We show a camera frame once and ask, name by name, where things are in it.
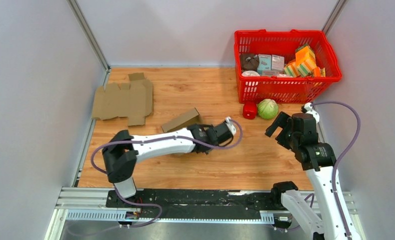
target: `yellow sponge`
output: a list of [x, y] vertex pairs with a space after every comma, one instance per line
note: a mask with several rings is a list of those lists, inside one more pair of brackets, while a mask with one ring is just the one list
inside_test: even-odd
[[310, 46], [298, 50], [296, 56], [296, 67], [302, 77], [308, 76], [316, 67], [316, 56]]
[[296, 67], [296, 61], [293, 60], [289, 62], [285, 67], [284, 67], [284, 73], [287, 74], [288, 76], [297, 78], [301, 75], [299, 72], [298, 68]]

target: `metal corner post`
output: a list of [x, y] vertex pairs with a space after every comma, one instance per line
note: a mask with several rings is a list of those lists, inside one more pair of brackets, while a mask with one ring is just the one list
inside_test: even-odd
[[75, 17], [78, 20], [78, 23], [80, 24], [81, 28], [83, 29], [91, 47], [93, 48], [94, 53], [96, 54], [97, 58], [99, 59], [100, 63], [102, 64], [103, 68], [106, 70], [106, 72], [109, 72], [111, 69], [111, 66], [109, 65], [108, 61], [105, 58], [105, 55], [102, 52], [102, 49], [99, 47], [98, 42], [96, 41], [95, 36], [92, 33], [92, 30], [89, 27], [89, 24], [86, 21], [86, 18], [83, 15], [83, 12], [81, 11], [80, 5], [78, 4], [77, 0], [66, 0], [69, 4], [69, 6], [72, 9], [72, 12], [74, 13]]
[[341, 14], [345, 4], [348, 0], [337, 0], [336, 5], [331, 11], [330, 16], [328, 16], [327, 21], [325, 22], [322, 31], [327, 35], [329, 31], [332, 29], [333, 25], [335, 24], [336, 20], [338, 19], [339, 15]]

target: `gray floor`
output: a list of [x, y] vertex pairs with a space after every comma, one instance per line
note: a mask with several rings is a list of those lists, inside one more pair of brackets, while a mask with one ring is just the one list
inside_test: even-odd
[[77, 237], [116, 226], [113, 221], [67, 221], [61, 240], [304, 240], [301, 229], [281, 233], [261, 224], [154, 223], [139, 228], [117, 228], [94, 236]]

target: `white wall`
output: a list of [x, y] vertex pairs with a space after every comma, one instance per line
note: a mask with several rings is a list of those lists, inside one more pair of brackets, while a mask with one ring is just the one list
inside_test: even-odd
[[[395, 239], [395, 1], [350, 0], [328, 35], [343, 73], [316, 102], [346, 102], [361, 116], [361, 133], [340, 169], [367, 239]], [[336, 154], [356, 127], [339, 106], [319, 107]]]
[[0, 0], [0, 239], [43, 239], [104, 71], [65, 0]]
[[320, 30], [337, 0], [78, 0], [110, 65], [234, 65], [236, 30]]

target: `plastic basket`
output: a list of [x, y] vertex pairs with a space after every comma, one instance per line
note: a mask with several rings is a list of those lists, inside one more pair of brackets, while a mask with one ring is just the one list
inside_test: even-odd
[[[288, 63], [295, 58], [295, 50], [304, 44], [309, 44], [314, 50], [317, 66], [325, 68], [325, 77], [242, 76], [240, 54], [279, 55]], [[277, 103], [312, 102], [332, 83], [342, 78], [336, 54], [322, 31], [236, 31], [234, 57], [240, 103], [258, 103], [263, 99], [273, 99]]]

